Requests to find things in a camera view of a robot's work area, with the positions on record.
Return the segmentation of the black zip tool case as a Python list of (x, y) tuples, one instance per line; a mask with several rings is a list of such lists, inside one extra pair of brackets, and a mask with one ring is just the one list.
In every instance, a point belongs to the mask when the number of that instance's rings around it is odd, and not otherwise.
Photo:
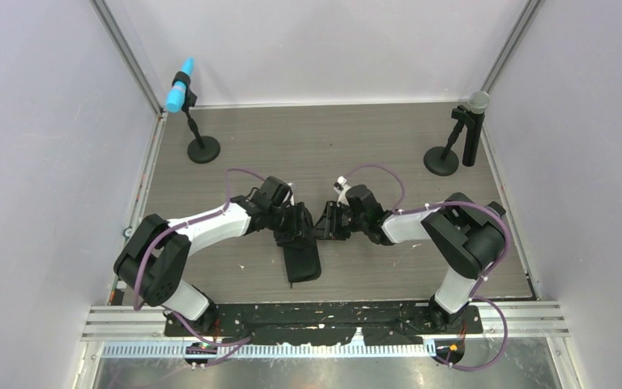
[(303, 248), (285, 246), (283, 260), (290, 288), (294, 284), (317, 280), (322, 274), (316, 243)]

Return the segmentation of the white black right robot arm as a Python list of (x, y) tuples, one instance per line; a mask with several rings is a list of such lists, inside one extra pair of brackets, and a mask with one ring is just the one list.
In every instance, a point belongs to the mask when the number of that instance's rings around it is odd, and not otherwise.
[(510, 245), (497, 202), (485, 206), (462, 193), (445, 201), (410, 211), (386, 210), (365, 185), (340, 186), (336, 201), (329, 201), (314, 225), (320, 240), (347, 240), (363, 233), (381, 246), (429, 240), (448, 263), (445, 277), (428, 302), (432, 326), (451, 332), (462, 322), (472, 294)]

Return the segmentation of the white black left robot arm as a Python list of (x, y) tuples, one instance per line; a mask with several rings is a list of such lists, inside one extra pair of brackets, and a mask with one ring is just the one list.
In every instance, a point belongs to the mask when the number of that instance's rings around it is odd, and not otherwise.
[(293, 201), (289, 184), (273, 176), (208, 212), (172, 220), (157, 214), (144, 217), (113, 270), (140, 302), (177, 312), (194, 334), (204, 336), (215, 328), (216, 315), (212, 300), (183, 279), (187, 259), (208, 246), (263, 229), (273, 233), (283, 251), (289, 283), (321, 275), (310, 212), (304, 203)]

